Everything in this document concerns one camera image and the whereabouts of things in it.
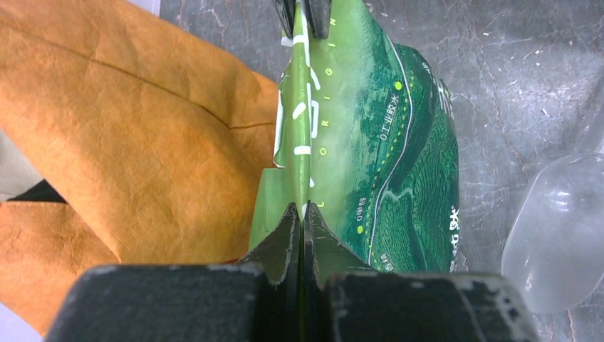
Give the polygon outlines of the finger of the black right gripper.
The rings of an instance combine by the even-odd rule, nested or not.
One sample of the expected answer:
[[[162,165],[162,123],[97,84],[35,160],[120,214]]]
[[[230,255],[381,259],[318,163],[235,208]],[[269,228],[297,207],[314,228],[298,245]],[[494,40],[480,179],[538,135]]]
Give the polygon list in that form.
[[[332,0],[302,0],[301,3],[313,36],[321,40],[327,39]]]
[[[288,38],[293,38],[294,16],[296,12],[295,0],[274,0],[274,6],[283,32]]]

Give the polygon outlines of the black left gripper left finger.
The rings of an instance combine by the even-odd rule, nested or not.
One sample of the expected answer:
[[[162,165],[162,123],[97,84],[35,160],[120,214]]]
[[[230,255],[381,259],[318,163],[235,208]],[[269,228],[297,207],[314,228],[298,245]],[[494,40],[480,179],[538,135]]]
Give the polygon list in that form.
[[[295,204],[233,264],[103,265],[63,302],[47,341],[298,341]]]

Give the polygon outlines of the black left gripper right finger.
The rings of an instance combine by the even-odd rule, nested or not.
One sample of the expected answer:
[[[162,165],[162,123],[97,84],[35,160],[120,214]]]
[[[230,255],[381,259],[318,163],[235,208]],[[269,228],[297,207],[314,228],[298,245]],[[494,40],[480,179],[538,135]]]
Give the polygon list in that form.
[[[303,221],[311,341],[537,341],[519,292],[489,273],[381,273],[308,203]]]

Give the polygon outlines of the green cat litter bag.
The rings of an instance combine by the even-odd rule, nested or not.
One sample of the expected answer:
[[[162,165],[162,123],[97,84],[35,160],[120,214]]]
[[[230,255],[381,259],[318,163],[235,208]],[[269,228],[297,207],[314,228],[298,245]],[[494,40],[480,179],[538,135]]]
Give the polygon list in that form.
[[[459,154],[447,87],[394,43],[361,1],[332,1],[327,39],[296,1],[278,85],[273,167],[262,172],[249,245],[295,203],[383,272],[453,272]]]

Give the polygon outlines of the orange paper shopping bag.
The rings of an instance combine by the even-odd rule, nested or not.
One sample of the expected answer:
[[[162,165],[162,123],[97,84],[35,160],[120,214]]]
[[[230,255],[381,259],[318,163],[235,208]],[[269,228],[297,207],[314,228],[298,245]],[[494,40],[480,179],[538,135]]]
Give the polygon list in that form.
[[[245,255],[276,84],[126,1],[1,3],[1,130],[62,197],[1,204],[1,302],[45,334],[101,264]]]

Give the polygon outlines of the clear plastic litter scoop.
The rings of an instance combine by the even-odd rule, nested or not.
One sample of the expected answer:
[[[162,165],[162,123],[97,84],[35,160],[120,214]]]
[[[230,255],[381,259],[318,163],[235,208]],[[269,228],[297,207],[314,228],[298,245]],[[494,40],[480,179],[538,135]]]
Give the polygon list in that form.
[[[603,80],[577,150],[536,174],[506,240],[501,274],[528,309],[554,314],[603,282]]]

